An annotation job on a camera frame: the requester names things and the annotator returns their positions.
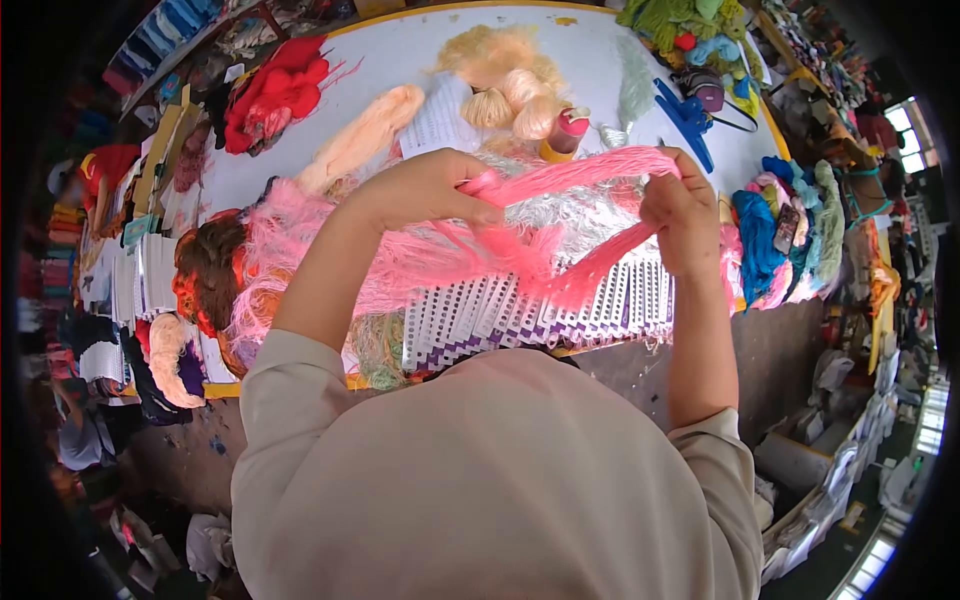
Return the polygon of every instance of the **person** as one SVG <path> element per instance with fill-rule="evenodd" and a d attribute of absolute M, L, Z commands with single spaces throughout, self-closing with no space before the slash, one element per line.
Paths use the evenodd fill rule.
<path fill-rule="evenodd" d="M 663 151 L 683 177 L 653 177 L 640 211 L 677 283 L 666 436 L 525 348 L 351 406 L 339 352 L 384 232 L 503 213 L 455 189 L 487 165 L 444 149 L 330 214 L 242 384 L 233 541 L 253 598 L 757 597 L 716 194 L 687 155 Z"/>
<path fill-rule="evenodd" d="M 140 406 L 91 403 L 91 393 L 82 379 L 53 379 L 51 387 L 63 401 L 65 412 L 56 440 L 48 440 L 60 463 L 74 471 L 115 464 L 131 435 L 143 426 Z"/>
<path fill-rule="evenodd" d="M 83 205 L 90 219 L 90 232 L 99 238 L 110 195 L 138 158 L 140 147 L 133 144 L 94 148 L 73 172 L 69 170 L 72 161 L 57 164 L 50 173 L 48 185 L 64 205 Z"/>

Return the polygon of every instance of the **thread bundle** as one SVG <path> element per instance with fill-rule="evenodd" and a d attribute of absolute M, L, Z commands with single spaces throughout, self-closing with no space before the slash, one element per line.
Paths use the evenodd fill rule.
<path fill-rule="evenodd" d="M 434 71 L 453 71 L 480 90 L 460 110 L 477 128 L 512 127 L 520 139 L 544 139 L 564 107 L 558 96 L 564 79 L 537 52 L 530 27 L 473 27 L 444 44 Z"/>
<path fill-rule="evenodd" d="M 180 408 L 199 408 L 206 404 L 200 396 L 187 392 L 178 376 L 180 356 L 186 349 L 186 331 L 174 313 L 156 317 L 150 326 L 150 372 L 157 388 Z"/>

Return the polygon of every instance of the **purple yarn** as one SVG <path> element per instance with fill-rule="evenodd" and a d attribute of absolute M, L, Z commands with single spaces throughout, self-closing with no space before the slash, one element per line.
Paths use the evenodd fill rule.
<path fill-rule="evenodd" d="M 180 366 L 178 375 L 188 394 L 204 397 L 204 371 L 200 367 L 200 358 L 193 347 L 193 341 L 186 343 L 186 351 L 177 361 Z"/>

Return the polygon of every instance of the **woman's right hand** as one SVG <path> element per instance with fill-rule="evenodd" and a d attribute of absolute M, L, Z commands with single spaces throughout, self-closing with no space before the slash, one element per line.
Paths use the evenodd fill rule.
<path fill-rule="evenodd" d="M 660 148 L 677 161 L 682 179 L 652 177 L 640 219 L 658 229 L 663 266 L 677 278 L 716 278 L 720 270 L 717 196 L 696 163 L 679 148 Z"/>

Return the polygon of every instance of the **white table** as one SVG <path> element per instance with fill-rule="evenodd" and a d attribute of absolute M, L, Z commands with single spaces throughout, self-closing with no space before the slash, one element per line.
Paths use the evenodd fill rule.
<path fill-rule="evenodd" d="M 576 22 L 558 24 L 558 17 L 572 17 Z M 608 9 L 554 2 L 473 2 L 400 12 L 334 32 L 322 48 L 322 52 L 329 51 L 331 65 L 345 60 L 344 68 L 350 69 L 363 59 L 360 68 L 327 89 L 314 112 L 289 127 L 274 148 L 256 157 L 214 150 L 212 166 L 204 174 L 201 223 L 219 210 L 255 202 L 269 177 L 295 176 L 310 162 L 314 151 L 359 115 L 377 94 L 401 84 L 417 84 L 429 90 L 430 76 L 423 71 L 433 66 L 444 42 L 480 24 L 538 26 L 540 50 L 560 67 L 569 84 L 568 99 L 592 111 L 593 127 L 581 148 L 600 152 L 604 148 L 595 128 L 601 124 L 618 126 L 622 68 L 616 37 L 635 36 L 617 25 L 614 17 L 615 12 Z M 646 54 L 653 76 L 669 83 L 669 71 Z M 720 114 L 734 123 L 743 121 L 730 108 Z M 715 165 L 708 179 L 718 191 L 729 195 L 742 189 L 759 174 L 763 156 L 778 155 L 762 114 L 757 122 L 759 131 L 755 133 L 717 124 L 705 135 Z M 693 154 L 666 114 L 654 106 L 634 125 L 631 143 L 653 146 L 659 138 Z"/>

